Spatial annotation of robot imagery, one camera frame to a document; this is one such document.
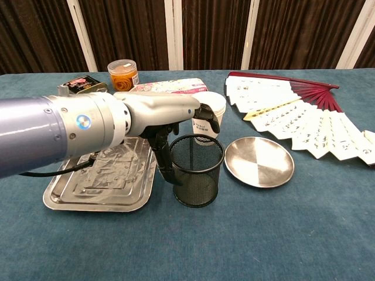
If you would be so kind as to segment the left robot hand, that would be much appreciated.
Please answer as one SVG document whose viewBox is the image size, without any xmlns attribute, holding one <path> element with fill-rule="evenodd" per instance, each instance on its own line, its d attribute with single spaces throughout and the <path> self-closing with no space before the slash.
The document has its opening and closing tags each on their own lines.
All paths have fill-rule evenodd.
<svg viewBox="0 0 375 281">
<path fill-rule="evenodd" d="M 154 152 L 159 171 L 169 183 L 181 186 L 172 164 L 168 135 L 179 133 L 179 124 L 192 118 L 207 121 L 215 133 L 220 125 L 209 105 L 186 94 L 167 92 L 116 92 L 114 97 L 129 110 L 127 136 L 146 139 Z"/>
</svg>

